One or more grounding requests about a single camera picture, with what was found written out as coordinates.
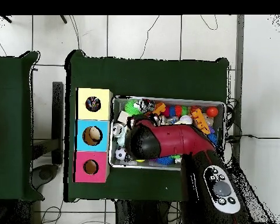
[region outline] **pink cube box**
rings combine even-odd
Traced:
[[[77,151],[75,167],[73,182],[105,183],[109,175],[108,154],[107,152]]]

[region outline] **stacked boxes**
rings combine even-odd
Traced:
[[[108,149],[113,94],[108,89],[76,88],[76,147],[73,182],[104,183],[109,175]]]

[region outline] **blue cube box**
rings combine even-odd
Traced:
[[[97,121],[97,120],[78,120],[77,131],[77,151],[99,151],[105,152],[108,150],[109,140],[109,121]],[[92,146],[88,145],[83,140],[83,132],[87,127],[97,127],[103,137],[99,144]]]

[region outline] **yellow cube box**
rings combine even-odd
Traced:
[[[108,89],[80,87],[78,90],[78,119],[109,120],[113,94]]]

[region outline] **plastic bin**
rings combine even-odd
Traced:
[[[122,97],[122,96],[114,96],[112,99],[111,108],[113,111],[113,121],[111,122],[111,130],[113,129],[113,124],[117,123],[117,118],[119,116],[120,111],[124,111],[124,106],[127,101],[131,99],[150,99],[154,100],[155,103],[163,102],[167,106],[199,106],[202,108],[202,112],[205,113],[206,109],[210,106],[215,106],[219,113],[214,118],[213,128],[215,130],[215,134],[218,138],[220,144],[225,143],[225,129],[226,129],[226,104],[218,101],[199,101],[199,100],[180,100],[180,99],[164,99],[164,98],[151,98],[151,97]],[[180,170],[181,164],[176,163],[172,165],[162,165],[156,163],[152,160],[146,160],[144,162],[124,162],[122,160],[117,160],[115,157],[115,151],[118,148],[118,144],[116,142],[116,138],[113,137],[112,131],[110,131],[110,147],[109,147],[109,162],[113,167],[122,167],[122,168],[135,168],[135,169],[159,169],[159,170]]]

